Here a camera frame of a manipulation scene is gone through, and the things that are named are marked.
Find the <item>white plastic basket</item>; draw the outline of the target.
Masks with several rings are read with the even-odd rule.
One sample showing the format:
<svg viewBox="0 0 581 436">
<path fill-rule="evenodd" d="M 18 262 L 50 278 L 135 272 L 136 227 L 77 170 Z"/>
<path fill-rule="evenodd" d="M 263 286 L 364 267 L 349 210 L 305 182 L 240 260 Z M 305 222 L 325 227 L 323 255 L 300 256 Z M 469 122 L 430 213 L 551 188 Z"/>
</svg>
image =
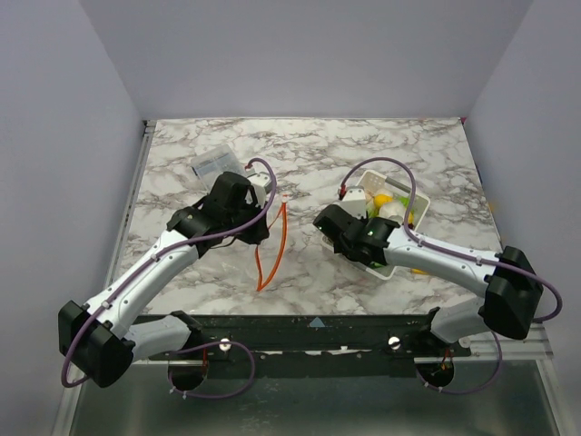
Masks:
<svg viewBox="0 0 581 436">
<path fill-rule="evenodd" d="M 411 187 L 374 170 L 367 170 L 346 188 L 342 199 L 326 206 L 313 225 L 322 233 L 323 246 L 367 275 L 386 281 L 397 266 L 387 263 L 383 249 L 392 230 L 407 221 L 418 228 L 430 199 Z"/>
</svg>

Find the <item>clear zip top bag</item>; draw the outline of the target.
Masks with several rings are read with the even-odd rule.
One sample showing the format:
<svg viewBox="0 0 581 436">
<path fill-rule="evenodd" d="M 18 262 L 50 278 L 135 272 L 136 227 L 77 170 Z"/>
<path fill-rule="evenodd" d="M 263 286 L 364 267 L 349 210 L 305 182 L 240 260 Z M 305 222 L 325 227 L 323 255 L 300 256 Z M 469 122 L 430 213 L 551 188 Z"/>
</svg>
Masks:
<svg viewBox="0 0 581 436">
<path fill-rule="evenodd" d="M 320 234 L 312 226 L 320 199 L 293 193 L 267 216 L 271 236 L 259 245 L 232 241 L 208 251 L 191 277 L 207 300 L 299 300 L 325 282 Z"/>
</svg>

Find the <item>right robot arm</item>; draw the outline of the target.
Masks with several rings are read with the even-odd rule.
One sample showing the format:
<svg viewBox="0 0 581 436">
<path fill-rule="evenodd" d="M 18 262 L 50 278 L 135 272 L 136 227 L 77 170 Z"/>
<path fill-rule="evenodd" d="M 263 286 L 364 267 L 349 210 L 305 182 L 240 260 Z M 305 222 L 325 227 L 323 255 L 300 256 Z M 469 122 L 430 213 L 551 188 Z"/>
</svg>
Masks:
<svg viewBox="0 0 581 436">
<path fill-rule="evenodd" d="M 313 222 L 333 251 L 371 266 L 419 269 L 473 293 L 453 306 L 435 308 L 418 333 L 419 348 L 430 356 L 451 343 L 482 332 L 524 340 L 542 296 L 526 255 L 507 246 L 500 253 L 443 243 L 384 219 L 357 219 L 337 204 L 326 206 Z"/>
</svg>

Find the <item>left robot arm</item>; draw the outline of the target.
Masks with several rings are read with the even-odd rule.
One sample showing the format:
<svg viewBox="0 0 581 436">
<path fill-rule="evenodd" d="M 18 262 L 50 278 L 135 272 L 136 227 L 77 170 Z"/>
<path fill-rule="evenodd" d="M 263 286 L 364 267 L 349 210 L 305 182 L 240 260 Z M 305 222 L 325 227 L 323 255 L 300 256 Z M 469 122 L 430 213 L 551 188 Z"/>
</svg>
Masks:
<svg viewBox="0 0 581 436">
<path fill-rule="evenodd" d="M 224 239 L 247 244 L 266 239 L 276 187 L 271 171 L 220 174 L 208 194 L 172 215 L 153 247 L 125 274 L 84 304 L 67 302 L 57 315 L 58 346 L 65 357 L 62 385 L 74 385 L 67 378 L 71 365 L 106 388 L 142 358 L 161 352 L 194 357 L 202 338 L 188 315 L 173 312 L 140 326 L 135 321 L 176 275 Z"/>
</svg>

